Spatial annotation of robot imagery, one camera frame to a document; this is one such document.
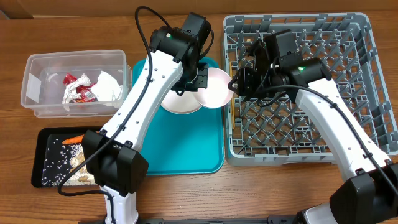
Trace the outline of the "pink bowl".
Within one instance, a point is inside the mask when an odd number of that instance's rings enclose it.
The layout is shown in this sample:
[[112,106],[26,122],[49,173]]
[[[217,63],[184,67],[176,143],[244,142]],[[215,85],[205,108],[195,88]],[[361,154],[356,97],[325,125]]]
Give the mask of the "pink bowl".
[[224,70],[209,68],[207,87],[200,88],[193,95],[199,104],[206,108],[220,108],[230,102],[233,97],[233,92],[228,88],[230,81],[230,75]]

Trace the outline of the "orange carrot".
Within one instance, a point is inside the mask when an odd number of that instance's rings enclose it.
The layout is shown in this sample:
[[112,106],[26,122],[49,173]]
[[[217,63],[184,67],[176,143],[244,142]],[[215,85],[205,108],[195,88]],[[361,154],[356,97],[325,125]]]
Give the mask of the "orange carrot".
[[69,139],[66,139],[62,142],[64,145],[72,145],[72,144],[81,144],[83,140],[83,135],[75,136]]

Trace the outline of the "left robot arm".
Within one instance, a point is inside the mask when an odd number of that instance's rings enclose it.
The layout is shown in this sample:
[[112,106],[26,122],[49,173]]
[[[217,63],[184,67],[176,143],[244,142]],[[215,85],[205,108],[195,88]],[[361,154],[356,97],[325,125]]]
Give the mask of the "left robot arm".
[[104,195],[104,223],[136,223],[135,193],[149,163],[140,150],[147,130],[168,92],[185,94],[207,87],[208,66],[200,60],[213,37],[210,26],[162,26],[145,41],[142,71],[116,114],[99,132],[83,136],[84,165]]

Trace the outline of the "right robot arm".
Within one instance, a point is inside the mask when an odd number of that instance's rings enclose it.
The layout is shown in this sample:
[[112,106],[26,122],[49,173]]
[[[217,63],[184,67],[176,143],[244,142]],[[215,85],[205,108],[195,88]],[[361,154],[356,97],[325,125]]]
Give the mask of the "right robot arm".
[[343,185],[328,202],[298,212],[292,223],[380,223],[397,216],[397,164],[366,134],[319,58],[277,59],[266,71],[244,67],[228,88],[257,99],[287,94],[338,164]]

